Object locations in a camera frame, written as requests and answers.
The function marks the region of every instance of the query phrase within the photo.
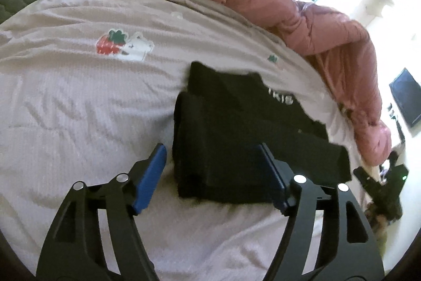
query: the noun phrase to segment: pink comforter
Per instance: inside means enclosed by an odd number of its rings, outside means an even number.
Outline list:
[[[346,15],[294,0],[214,0],[284,40],[320,73],[351,119],[355,140],[369,165],[391,151],[389,128],[380,121],[375,49],[367,30]]]

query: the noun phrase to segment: blue gripper pad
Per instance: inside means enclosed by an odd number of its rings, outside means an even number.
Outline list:
[[[131,205],[136,214],[148,207],[166,161],[167,149],[159,143],[147,160],[136,162],[128,173],[136,187],[136,199]]]

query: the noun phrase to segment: silver screw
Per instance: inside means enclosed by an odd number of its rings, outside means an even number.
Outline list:
[[[126,182],[127,180],[129,180],[129,175],[127,175],[126,173],[121,173],[121,174],[118,174],[115,179],[118,182]]]
[[[342,192],[348,192],[348,190],[349,190],[349,187],[346,184],[339,184],[338,188]]]
[[[294,176],[294,181],[298,182],[299,184],[304,184],[307,181],[307,178],[304,175],[297,174]]]
[[[81,182],[81,181],[75,182],[75,183],[73,184],[73,189],[74,189],[75,191],[79,191],[79,190],[81,190],[83,187],[84,187],[84,185],[83,185],[83,182]]]

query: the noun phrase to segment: strawberry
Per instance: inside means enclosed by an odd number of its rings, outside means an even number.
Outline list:
[[[102,55],[118,54],[126,43],[126,37],[121,30],[110,30],[108,35],[101,36],[96,43],[96,52]]]

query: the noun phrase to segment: bed sheet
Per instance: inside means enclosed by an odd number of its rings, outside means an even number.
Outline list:
[[[359,165],[352,128],[317,72],[234,11],[210,0],[38,0],[0,25],[0,229],[33,273],[74,182],[108,182],[157,142],[170,150],[192,61],[258,72],[270,88],[293,92]],[[349,185],[359,200],[358,183]],[[158,276],[171,281],[262,279],[286,222],[268,204],[179,199],[171,154],[136,217]],[[320,230],[318,214],[306,271]]]

